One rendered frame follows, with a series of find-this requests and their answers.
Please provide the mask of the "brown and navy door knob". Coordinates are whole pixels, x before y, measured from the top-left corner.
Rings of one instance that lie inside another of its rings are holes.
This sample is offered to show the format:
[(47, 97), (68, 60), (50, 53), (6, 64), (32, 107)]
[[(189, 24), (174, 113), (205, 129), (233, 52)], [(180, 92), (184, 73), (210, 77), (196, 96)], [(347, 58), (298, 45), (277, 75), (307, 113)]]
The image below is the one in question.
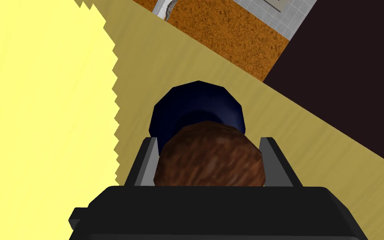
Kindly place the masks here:
[(241, 105), (222, 86), (194, 81), (171, 88), (154, 106), (156, 186), (258, 186), (261, 151), (245, 136)]

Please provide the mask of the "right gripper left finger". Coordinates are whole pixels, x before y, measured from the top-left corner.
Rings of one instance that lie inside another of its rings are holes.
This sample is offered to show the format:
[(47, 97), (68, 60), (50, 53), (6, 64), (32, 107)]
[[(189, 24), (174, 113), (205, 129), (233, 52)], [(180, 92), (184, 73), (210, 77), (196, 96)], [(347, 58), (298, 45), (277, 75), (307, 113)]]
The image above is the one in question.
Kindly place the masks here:
[(146, 137), (137, 153), (125, 186), (154, 186), (154, 176), (159, 160), (157, 138)]

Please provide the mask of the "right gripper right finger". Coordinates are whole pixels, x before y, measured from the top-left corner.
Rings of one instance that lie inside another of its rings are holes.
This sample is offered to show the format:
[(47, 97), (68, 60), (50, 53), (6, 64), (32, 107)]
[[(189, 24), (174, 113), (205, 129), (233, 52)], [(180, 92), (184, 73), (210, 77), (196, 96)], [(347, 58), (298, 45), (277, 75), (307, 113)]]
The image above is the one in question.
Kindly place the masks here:
[(262, 153), (266, 176), (265, 186), (303, 186), (274, 138), (262, 137), (259, 150)]

